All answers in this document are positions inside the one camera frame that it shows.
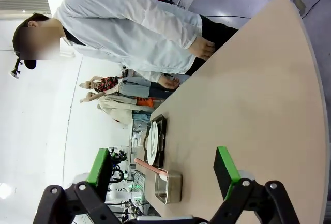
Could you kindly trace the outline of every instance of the gray floor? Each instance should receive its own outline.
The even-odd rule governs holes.
[[[317,0],[303,0],[306,11]],[[189,10],[204,15],[237,15],[251,17],[268,0],[194,0]],[[240,28],[248,20],[240,18],[211,18],[214,21]],[[304,18],[309,38],[320,69],[328,119],[331,120],[331,0],[321,0]]]

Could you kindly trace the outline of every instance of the plate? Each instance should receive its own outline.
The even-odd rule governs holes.
[[[149,165],[153,165],[158,148],[159,130],[156,122],[152,122],[151,128],[148,133],[148,143],[147,143],[147,161]]]

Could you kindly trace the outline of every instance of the screw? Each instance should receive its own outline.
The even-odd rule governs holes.
[[[248,185],[250,185],[249,181],[247,181],[247,180],[243,181],[243,186],[248,186]]]
[[[276,189],[276,188],[277,188],[277,184],[275,184],[275,183],[270,184],[270,188],[271,188],[271,189]]]
[[[53,195],[55,195],[55,194],[57,193],[57,188],[53,188],[53,189],[51,190],[51,193],[52,193]]]
[[[78,187],[80,190],[84,190],[86,189],[86,186],[84,184],[81,184],[79,187]]]

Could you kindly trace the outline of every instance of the black tray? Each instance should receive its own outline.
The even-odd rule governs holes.
[[[151,124],[156,122],[158,130],[159,130],[159,139],[158,139],[158,150],[156,153],[155,161],[153,163],[154,167],[162,168],[164,164],[164,149],[166,145],[166,133],[167,133],[167,119],[164,118],[163,115],[159,115],[158,117],[154,118],[147,124],[147,134],[144,139],[144,150],[145,156],[144,161],[147,160],[147,149],[146,149],[146,140],[148,139],[149,130],[151,128]]]

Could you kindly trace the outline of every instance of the white wall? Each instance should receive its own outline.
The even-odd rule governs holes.
[[[0,20],[0,49],[11,48],[19,23]],[[96,109],[96,103],[79,103],[86,93],[80,88],[74,93],[79,57],[38,61],[34,70],[21,65],[18,80],[8,74],[17,59],[14,52],[0,51],[0,57],[0,183],[13,189],[8,198],[0,198],[0,223],[32,223],[46,186],[64,181],[66,187],[75,175],[90,170],[97,149],[127,144],[129,131]],[[78,84],[119,70],[97,59],[83,59],[81,69]]]

